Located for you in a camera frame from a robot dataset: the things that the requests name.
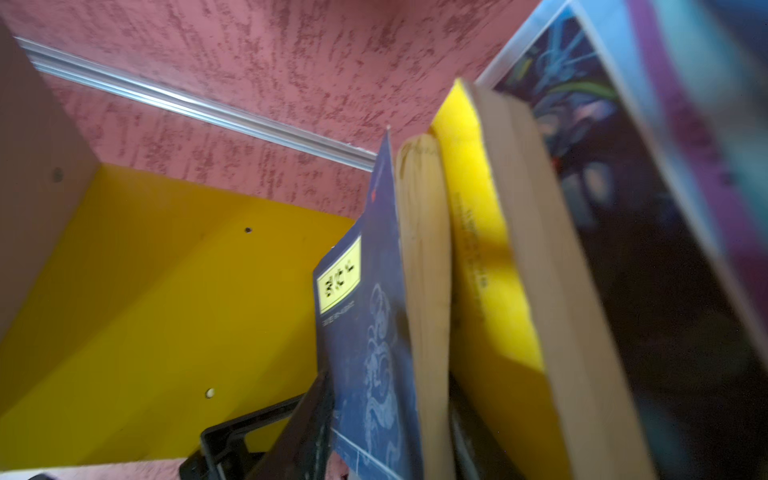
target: blue book cover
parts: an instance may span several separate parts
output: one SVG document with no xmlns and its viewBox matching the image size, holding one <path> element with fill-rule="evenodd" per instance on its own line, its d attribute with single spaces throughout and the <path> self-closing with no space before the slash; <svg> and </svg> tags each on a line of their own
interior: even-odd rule
<svg viewBox="0 0 768 480">
<path fill-rule="evenodd" d="M 333 450 L 360 478 L 421 478 L 422 454 L 389 133 L 366 209 L 313 273 Z"/>
</svg>

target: label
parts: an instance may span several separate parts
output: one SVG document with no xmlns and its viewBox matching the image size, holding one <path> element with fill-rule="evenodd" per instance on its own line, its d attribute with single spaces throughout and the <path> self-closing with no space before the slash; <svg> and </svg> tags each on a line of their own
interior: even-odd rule
<svg viewBox="0 0 768 480">
<path fill-rule="evenodd" d="M 344 300 L 360 283 L 360 249 L 361 240 L 357 237 L 341 257 L 317 278 L 321 315 Z"/>
</svg>

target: brown panel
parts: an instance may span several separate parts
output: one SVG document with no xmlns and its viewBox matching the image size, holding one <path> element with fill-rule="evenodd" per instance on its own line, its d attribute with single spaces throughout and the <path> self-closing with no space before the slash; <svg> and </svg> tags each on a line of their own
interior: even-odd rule
<svg viewBox="0 0 768 480">
<path fill-rule="evenodd" d="M 0 339 L 98 165 L 0 23 Z"/>
</svg>

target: metal strip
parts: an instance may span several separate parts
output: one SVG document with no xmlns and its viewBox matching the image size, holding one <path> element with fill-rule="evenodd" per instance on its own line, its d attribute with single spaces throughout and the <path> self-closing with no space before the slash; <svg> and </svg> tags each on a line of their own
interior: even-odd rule
<svg viewBox="0 0 768 480">
<path fill-rule="evenodd" d="M 340 141 L 281 124 L 239 108 L 166 87 L 116 68 L 16 37 L 29 60 L 41 72 L 131 100 L 173 111 L 274 144 L 372 171 L 376 154 Z"/>
</svg>

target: purple stripe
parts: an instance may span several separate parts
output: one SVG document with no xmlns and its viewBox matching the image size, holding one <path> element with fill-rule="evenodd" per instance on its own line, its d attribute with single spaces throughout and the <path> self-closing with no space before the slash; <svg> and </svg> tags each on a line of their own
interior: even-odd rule
<svg viewBox="0 0 768 480">
<path fill-rule="evenodd" d="M 768 257 L 736 189 L 729 185 L 723 153 L 677 77 L 650 0 L 627 0 L 648 79 L 658 97 L 673 139 L 703 193 L 753 307 L 768 327 Z"/>
</svg>

